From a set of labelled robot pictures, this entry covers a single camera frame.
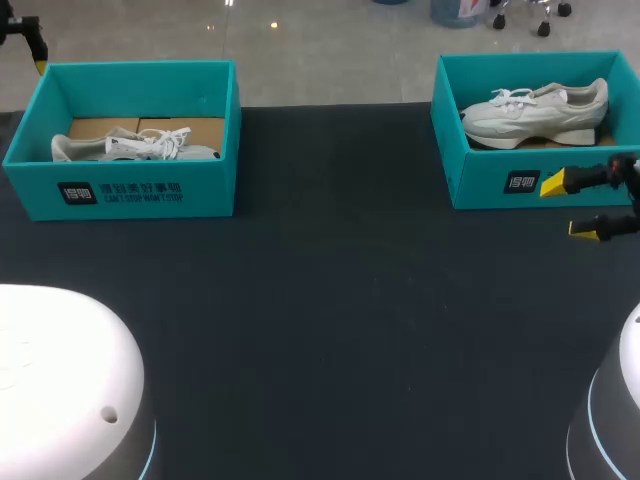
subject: open box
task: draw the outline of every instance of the open box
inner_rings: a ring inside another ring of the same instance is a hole
[[[459,110],[492,98],[498,88],[540,88],[552,82],[609,84],[605,122],[615,145],[516,150],[474,150]],[[612,155],[640,153],[640,81],[620,52],[506,53],[443,55],[438,61],[433,126],[454,208],[523,208],[627,205],[624,187],[583,190],[579,195],[540,198],[540,185],[565,166],[590,167]]]
[[[54,135],[114,118],[128,129],[197,123],[192,137],[220,143],[220,158],[52,161]],[[3,166],[32,220],[229,216],[240,124],[230,60],[50,64]]]

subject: sneaker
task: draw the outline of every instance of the sneaker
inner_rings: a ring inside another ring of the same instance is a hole
[[[460,114],[469,138],[491,148],[512,149],[531,137],[566,145],[595,145],[595,128],[609,105],[607,82],[584,88],[552,83],[539,90],[495,90],[498,95]]]
[[[71,140],[56,135],[51,141],[54,162],[97,160],[213,160],[220,154],[202,145],[185,145],[191,129],[174,132],[143,130],[129,132],[116,127],[109,134],[94,140]]]

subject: shiny floor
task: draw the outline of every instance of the shiny floor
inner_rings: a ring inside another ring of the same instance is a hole
[[[441,53],[620,49],[640,72],[638,0],[573,0],[539,38],[524,2],[503,31],[429,19],[429,0],[12,0],[41,17],[55,62],[232,58],[245,106],[428,101]],[[0,48],[0,111],[23,109],[38,81],[26,43]]]

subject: logo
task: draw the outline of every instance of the logo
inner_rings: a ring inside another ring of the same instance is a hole
[[[540,170],[514,170],[509,172],[504,193],[533,193],[536,191]]]
[[[95,205],[98,199],[89,182],[60,182],[58,189],[67,205]]]

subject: black mat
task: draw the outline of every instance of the black mat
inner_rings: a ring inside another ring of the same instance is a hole
[[[124,319],[167,478],[567,480],[640,238],[454,212],[425,104],[243,115],[232,219],[32,224],[0,178],[0,283]]]

